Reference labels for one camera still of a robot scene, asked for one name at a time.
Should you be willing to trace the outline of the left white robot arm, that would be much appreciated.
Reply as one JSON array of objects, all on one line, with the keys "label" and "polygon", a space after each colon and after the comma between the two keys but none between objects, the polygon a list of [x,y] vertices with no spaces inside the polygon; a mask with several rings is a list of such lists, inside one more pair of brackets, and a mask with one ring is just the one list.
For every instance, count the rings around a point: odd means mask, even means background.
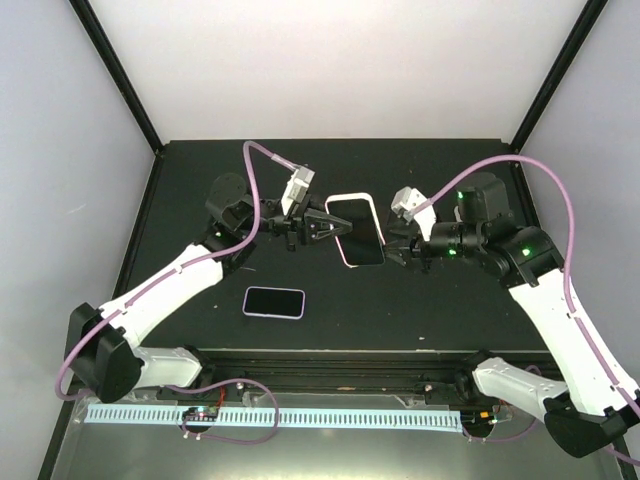
[{"label": "left white robot arm", "polygon": [[347,234],[350,221],[320,209],[307,190],[312,171],[292,175],[280,200],[252,196],[252,179],[227,173],[210,190],[205,233],[138,287],[98,308],[83,303],[70,315],[65,360],[103,403],[149,387],[181,388],[207,397],[215,376],[191,346],[147,348],[144,339],[179,307],[238,270],[252,254],[251,233],[285,238],[290,251]]}]

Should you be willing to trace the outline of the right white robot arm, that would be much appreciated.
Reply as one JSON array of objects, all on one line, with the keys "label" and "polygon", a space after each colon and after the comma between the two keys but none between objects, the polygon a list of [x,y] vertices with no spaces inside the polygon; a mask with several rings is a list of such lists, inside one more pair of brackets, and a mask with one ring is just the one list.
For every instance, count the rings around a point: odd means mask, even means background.
[{"label": "right white robot arm", "polygon": [[404,187],[391,203],[387,256],[402,266],[468,259],[495,277],[531,320],[562,377],[550,380],[488,354],[454,379],[457,396],[494,397],[541,421],[567,454],[582,458],[639,422],[639,386],[604,344],[547,233],[516,223],[506,186],[488,172],[456,188],[459,219],[442,222],[429,200]]}]

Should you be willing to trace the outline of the phone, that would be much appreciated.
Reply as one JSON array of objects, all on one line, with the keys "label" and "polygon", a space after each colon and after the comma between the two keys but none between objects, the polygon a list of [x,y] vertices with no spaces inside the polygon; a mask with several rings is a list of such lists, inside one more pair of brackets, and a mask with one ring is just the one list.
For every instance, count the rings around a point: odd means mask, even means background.
[{"label": "phone", "polygon": [[349,233],[336,237],[342,261],[348,268],[379,266],[385,262],[385,240],[369,193],[331,195],[325,201],[325,210],[351,224]]},{"label": "phone", "polygon": [[242,312],[246,316],[299,320],[306,305],[306,294],[298,289],[249,287]]}]

